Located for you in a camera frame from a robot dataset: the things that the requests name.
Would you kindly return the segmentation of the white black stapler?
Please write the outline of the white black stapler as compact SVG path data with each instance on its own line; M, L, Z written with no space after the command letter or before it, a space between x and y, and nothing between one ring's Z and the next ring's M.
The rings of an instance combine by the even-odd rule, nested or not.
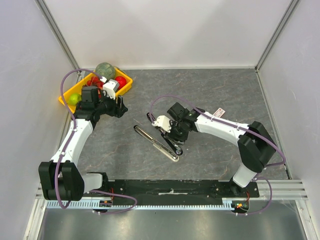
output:
M152 145L159 150L162 154L164 154L166 157L168 157L172 162L176 163L179 161L179 156L175 154L172 150L164 146L162 143L160 143L156 138L151 136L149 133L147 133L145 130L143 130L140 126L135 125L133 127L134 131L138 133L140 136L148 140Z

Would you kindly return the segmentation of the red white staple box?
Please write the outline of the red white staple box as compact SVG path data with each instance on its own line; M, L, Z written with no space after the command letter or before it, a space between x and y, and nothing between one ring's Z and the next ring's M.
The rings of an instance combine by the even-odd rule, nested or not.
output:
M222 108L219 108L215 111L215 113L213 114L215 117L217 118L221 118L224 114L225 114L225 110Z

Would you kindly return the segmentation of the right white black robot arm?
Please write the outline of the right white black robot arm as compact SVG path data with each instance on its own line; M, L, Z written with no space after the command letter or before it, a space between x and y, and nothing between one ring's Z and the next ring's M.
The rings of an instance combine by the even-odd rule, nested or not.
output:
M188 110L178 102L167 113L172 120L165 135L177 144L184 144L189 132L197 132L218 137L238 147L241 164L229 184L229 191L235 197L247 191L251 180L267 167L279 150L264 125L258 121L251 124L233 122L200 108Z

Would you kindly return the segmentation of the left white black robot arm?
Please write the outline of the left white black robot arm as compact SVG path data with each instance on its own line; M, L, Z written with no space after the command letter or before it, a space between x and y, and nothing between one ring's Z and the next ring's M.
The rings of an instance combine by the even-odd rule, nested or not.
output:
M43 196L49 201L79 201L91 190L99 197L106 196L110 185L103 172L81 174L77 168L80 154L88 137L102 115L120 118L128 111L123 97L110 90L85 86L76 104L69 131L50 161L38 167Z

